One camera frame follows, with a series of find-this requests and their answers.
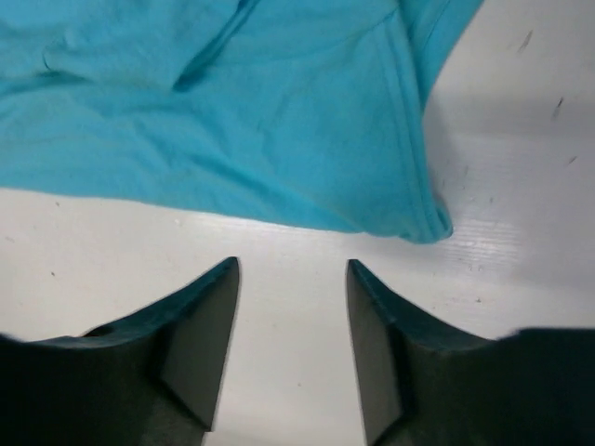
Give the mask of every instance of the stitched seam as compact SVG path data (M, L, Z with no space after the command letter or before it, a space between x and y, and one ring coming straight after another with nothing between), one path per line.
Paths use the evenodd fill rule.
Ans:
M387 68L387 65L386 65L386 62L385 62L385 56L383 54L384 51L382 51L382 49L380 48L380 44L378 42L378 39L379 39L378 33L379 33L379 29L376 29L375 30L375 43L376 43L376 47L377 47L377 53L378 53L378 55L380 57L380 60L382 62L383 67L386 69ZM395 71L396 71L397 79L398 79L398 82L399 82L399 87L403 91L403 82L402 82L402 79L401 79L401 75L399 74L399 70L395 70ZM398 98L398 99L395 98L395 95L393 93L393 89L390 87L390 83L389 83L389 80L387 78L386 70L383 70L382 71L382 74L383 74L382 77L384 79L385 87L387 88L387 91L390 94L390 98L391 98L390 104L392 105L393 113L394 113L394 116L396 118L396 116L399 116L399 113L397 112L396 104L395 104L394 101L395 100L400 100L403 109L405 108L404 107L404 103L403 103L403 100L401 98ZM405 118L408 118L408 114L407 113L404 113L404 115L405 115ZM409 149L407 150L407 153L408 153L408 156L410 156L413 159L413 153L411 153L412 152L413 143L412 143L411 134L410 134L409 128L408 128L408 125L409 125L409 120L408 119L406 120L406 123L407 123L407 125L399 125L400 128L399 128L399 131L397 132L398 133L397 138L399 139L400 142L406 142L406 141L403 141L403 140L404 139L407 139L407 141L409 142ZM407 175L407 179L408 179L408 187L407 188L409 190L411 190L411 185L412 184L418 184L419 183L418 178L417 178L417 175L416 175L416 173L417 173L417 167L415 166L415 160L412 160L413 161L412 164L415 167L415 169L414 169L415 170L415 173L414 173L413 178L412 178L411 169L406 168L407 166L405 166L403 157L398 157L398 158L399 158L399 161L400 161L400 164L401 164L401 168L402 168L404 174ZM423 198L420 193L417 193L416 195L418 195L419 198ZM428 228L428 220L426 218L420 218L421 215L418 212L418 208L417 208L417 206L414 206L414 203L413 203L413 194L412 193L408 193L407 194L407 198L408 198L410 209L414 210L414 212L415 212L415 217L416 217L417 223L421 223L421 225L424 226L426 230L428 230L429 229Z
M368 26L362 30L359 30L354 33L349 33L348 35L341 37L339 40L336 40L336 41L329 43L327 45L317 46L309 51L292 53L292 54L288 54L286 56L281 56L278 58L266 58L266 59L248 60L248 61L230 60L230 61L226 61L223 63L215 63L214 66L216 66L216 67L230 67L230 66L259 65L259 64L265 64L265 63L271 63L271 62L277 62L277 61L283 61L283 60L306 58L308 56L311 56L311 55L314 55L317 53L321 53L328 49L334 48L335 46L340 46L340 45L344 44L345 42L348 42L351 39L356 39L356 38L364 36L367 33L372 32L379 24L381 24L386 19L388 19L390 16L392 16L397 9L398 9L398 7L395 7L391 12L389 12L388 14L383 16L380 20L374 22L373 24L371 24L370 26Z
M403 85L403 77L402 74L399 70L395 70L396 71L396 75L397 75L397 79L399 81L399 87L401 91L405 91L404 89L404 85ZM428 212L426 209L426 197L424 197L424 193L423 193L423 188L425 187L425 185L421 185L421 178L419 175L419 161L418 157L416 156L416 149L415 149L415 143L412 139L412 135L411 135L411 122L410 122L410 117L409 117L409 113L407 112L407 105L408 105L408 100L406 97L403 97L403 108L404 108L404 115L405 115L405 119L407 122L407 126L406 126L406 137L407 140L409 142L409 150L407 151L407 153L409 154L409 156L411 157L411 162L413 165L413 174L409 175L410 179L413 179L412 183L416 184L416 192L417 192L417 196L421 202L421 209L418 209L417 207L414 207L413 209L416 210L416 219L417 219L417 223L423 225L424 227L424 232L426 232L426 234L424 235L429 235L430 237L436 237L435 231L434 231L434 225L431 224L430 221L430 216L428 216ZM424 163L424 165L421 168L425 168L427 169L426 163Z
M421 46L420 51L424 51L426 49L426 46L428 45L428 42L430 41L431 35L436 30L436 25L438 24L438 22L440 21L440 19L444 15L444 12L446 11L446 9L450 6L450 2L451 2L451 0L444 0L443 6L442 6L442 8L440 10L440 13L436 15L436 19L432 23L432 25L430 27L430 30L428 31L428 34L426 35L426 38L424 39L424 42L423 42L423 44Z

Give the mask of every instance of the turquoise fabric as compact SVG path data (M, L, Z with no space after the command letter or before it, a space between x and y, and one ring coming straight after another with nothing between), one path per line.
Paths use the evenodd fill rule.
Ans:
M0 187L432 243L422 112L481 0L0 0Z

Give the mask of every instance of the fabric fold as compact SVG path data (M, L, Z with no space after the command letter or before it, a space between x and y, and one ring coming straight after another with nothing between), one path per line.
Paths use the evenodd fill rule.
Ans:
M0 52L0 187L436 242L422 113L480 3L0 8L0 48L34 48Z

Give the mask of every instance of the turquoise t-shirt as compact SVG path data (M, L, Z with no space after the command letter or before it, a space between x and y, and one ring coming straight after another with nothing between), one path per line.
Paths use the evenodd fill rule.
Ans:
M0 0L0 187L414 243L423 108L481 0Z

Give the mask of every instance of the white surface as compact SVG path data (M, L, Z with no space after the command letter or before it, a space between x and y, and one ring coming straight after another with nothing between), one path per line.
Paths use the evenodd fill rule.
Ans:
M0 190L0 330L79 335L239 256L236 330L207 446L356 446L348 258L475 334L595 326L593 17L592 0L486 0L426 113L450 240L411 246Z

